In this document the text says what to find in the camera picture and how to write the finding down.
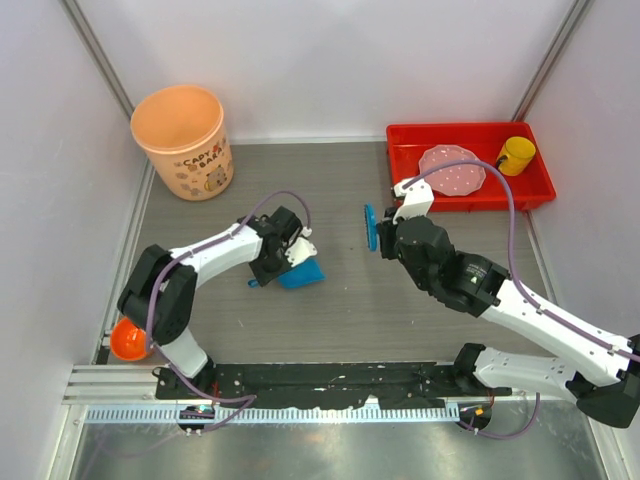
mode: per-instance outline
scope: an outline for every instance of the red tray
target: red tray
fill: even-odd
[[[495,164],[500,149],[509,137],[526,137],[536,143],[527,123],[442,123],[389,125],[387,144],[393,185],[420,173],[418,161],[425,150],[436,145],[459,145],[475,153],[484,162]],[[518,210],[532,210],[556,198],[556,192],[544,166],[540,149],[520,175],[505,177]],[[507,196],[498,180],[487,173],[482,188],[464,197],[448,197],[434,192],[433,212],[472,212],[507,210]]]

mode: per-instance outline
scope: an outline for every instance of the orange bowl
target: orange bowl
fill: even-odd
[[[145,337],[144,330],[136,327],[127,317],[122,317],[111,332],[111,352],[125,362],[142,360],[151,354],[144,350]]]

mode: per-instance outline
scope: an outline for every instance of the yellow mug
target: yellow mug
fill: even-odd
[[[536,146],[524,137],[511,137],[504,142],[496,167],[503,175],[515,177],[529,165],[536,154]]]

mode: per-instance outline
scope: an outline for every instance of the orange cup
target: orange cup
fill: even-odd
[[[207,200],[233,177],[224,110],[209,90],[177,85],[145,98],[131,117],[131,133],[175,195]]]
[[[111,353],[125,362],[142,360],[151,355],[151,351],[144,350],[146,336],[144,330],[136,327],[127,317],[122,317],[111,332]]]

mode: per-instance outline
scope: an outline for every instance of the white wall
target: white wall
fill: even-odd
[[[144,158],[59,4],[0,16],[0,478],[42,478],[87,363]]]
[[[570,0],[82,0],[134,103],[213,89],[236,140],[511,118]]]
[[[636,0],[594,2],[528,118],[558,193],[534,221],[561,303],[627,336],[640,333],[639,18]]]

